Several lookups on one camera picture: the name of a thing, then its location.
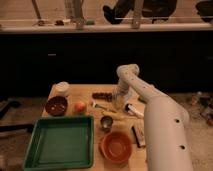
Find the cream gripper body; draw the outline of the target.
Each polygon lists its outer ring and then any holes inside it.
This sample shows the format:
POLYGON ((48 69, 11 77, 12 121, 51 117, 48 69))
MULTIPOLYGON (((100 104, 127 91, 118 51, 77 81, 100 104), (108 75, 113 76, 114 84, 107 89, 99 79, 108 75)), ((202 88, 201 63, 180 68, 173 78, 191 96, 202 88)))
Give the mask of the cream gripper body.
POLYGON ((112 93, 112 104, 116 109, 122 109, 131 96, 131 92, 118 91, 115 89, 112 93))

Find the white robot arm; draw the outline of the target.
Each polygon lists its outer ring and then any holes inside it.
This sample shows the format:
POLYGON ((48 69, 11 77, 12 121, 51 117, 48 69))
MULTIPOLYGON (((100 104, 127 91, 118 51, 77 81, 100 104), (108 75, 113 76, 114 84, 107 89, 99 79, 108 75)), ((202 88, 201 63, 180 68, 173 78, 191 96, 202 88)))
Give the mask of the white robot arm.
POLYGON ((188 112, 167 94, 141 80, 137 64, 121 65, 116 70, 118 84, 113 103, 121 109, 133 89, 146 103, 144 135, 148 171, 193 171, 184 127, 188 112))

